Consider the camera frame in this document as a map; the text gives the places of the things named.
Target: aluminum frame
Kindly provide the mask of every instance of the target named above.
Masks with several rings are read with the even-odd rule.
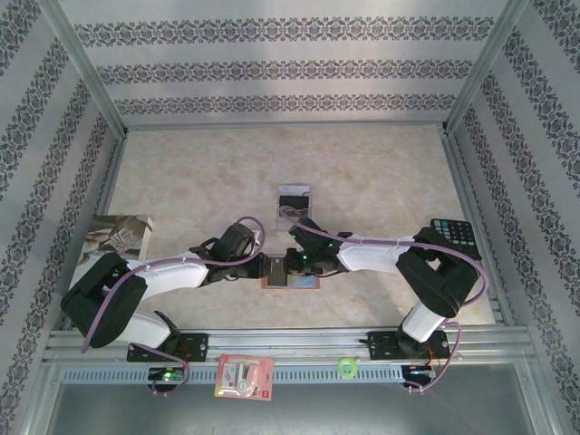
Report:
[[[496,60],[496,56],[501,50],[501,46],[508,38],[509,33],[516,25],[517,20],[524,12],[527,6],[526,0],[507,0],[506,6],[499,16],[496,24],[491,30],[491,34],[487,39],[481,53],[478,56],[473,68],[469,72],[465,84],[459,91],[457,99],[453,102],[446,124],[450,131],[457,129],[461,122],[461,118],[467,111],[469,105],[473,101],[479,86],[488,75],[491,65]]]
[[[448,134],[441,124],[438,126],[438,130],[443,145],[443,151],[445,152],[445,157],[449,164],[451,178],[453,179],[453,184],[455,185],[459,197],[461,210],[463,211],[465,219],[473,225],[476,243],[482,258],[481,264],[488,272],[488,297],[492,303],[492,310],[494,309],[494,303],[497,303],[498,309],[501,312],[501,319],[498,320],[503,324],[514,325],[516,322],[509,307],[508,298],[506,297],[506,293],[501,284],[501,279],[499,278],[498,269],[496,268],[493,254],[489,247],[489,242],[485,237],[486,233],[483,221],[479,215],[473,192],[469,187],[467,172],[465,171],[463,163],[459,157],[459,148],[455,142],[455,138],[451,134]]]
[[[64,12],[61,2],[58,0],[38,0],[38,5],[63,44],[87,88],[89,88],[92,97],[109,123],[115,138],[124,139],[127,134],[127,126],[123,122],[117,106],[107,92],[101,76],[91,62],[91,58],[84,49],[73,25]]]
[[[385,364],[415,364],[422,360],[371,361],[368,349],[359,340],[369,331],[394,331],[384,328],[316,328],[316,329],[255,329],[255,330],[187,330],[209,335],[208,359],[193,362],[192,371],[204,371],[218,366],[222,353],[250,353],[276,359],[276,367],[331,367],[343,357],[357,360],[361,368],[383,368]],[[446,328],[449,345],[457,339],[457,329]],[[127,344],[113,342],[101,349],[81,354],[83,337],[76,331],[53,331],[44,351],[41,371],[35,385],[31,405],[24,417],[22,434],[43,434],[49,427],[58,393],[67,369],[87,369],[164,366],[159,363],[131,363],[125,357]],[[556,411],[547,394],[536,351],[525,326],[471,325],[463,327],[460,348],[452,365],[514,364],[521,391],[536,433],[559,435],[562,429]],[[294,383],[308,383],[296,380]]]

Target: black bracket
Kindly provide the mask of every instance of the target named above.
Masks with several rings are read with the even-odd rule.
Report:
[[[450,346],[444,331],[434,331],[424,350],[415,355],[409,355],[399,346],[395,331],[370,331],[367,340],[361,340],[369,347],[371,361],[429,359],[429,349],[434,358],[447,359],[450,356]]]
[[[187,363],[204,363],[208,355],[208,338],[206,333],[182,333],[174,355]],[[149,353],[138,345],[129,345],[127,351],[129,363],[175,363],[169,358]]]

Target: yellow-green tape roll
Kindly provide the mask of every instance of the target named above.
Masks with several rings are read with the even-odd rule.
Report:
[[[344,379],[352,379],[356,376],[356,361],[353,358],[342,358],[338,363],[338,373]]]

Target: metal rail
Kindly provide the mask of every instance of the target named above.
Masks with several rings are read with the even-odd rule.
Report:
[[[275,358],[276,365],[317,365],[336,363],[343,357],[353,357],[362,365],[372,362],[368,349],[359,340],[369,331],[395,331],[396,328],[326,328],[326,329],[240,329],[187,330],[185,333],[209,334],[208,358],[195,365],[218,364],[222,353],[248,353]],[[454,345],[457,330],[446,329],[449,345]],[[43,365],[133,365],[126,361],[127,344],[113,342],[101,349],[89,349],[82,354],[83,337],[76,331],[53,331],[43,355]],[[457,357],[453,364],[516,363],[535,360],[536,352],[525,326],[503,325],[464,326]],[[419,364],[423,360],[397,360],[397,364]],[[160,363],[144,363],[162,366]]]

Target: calculator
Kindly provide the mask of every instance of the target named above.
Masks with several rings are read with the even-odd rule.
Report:
[[[481,260],[478,246],[475,243],[473,226],[464,220],[432,219],[431,227],[451,242],[462,254]]]

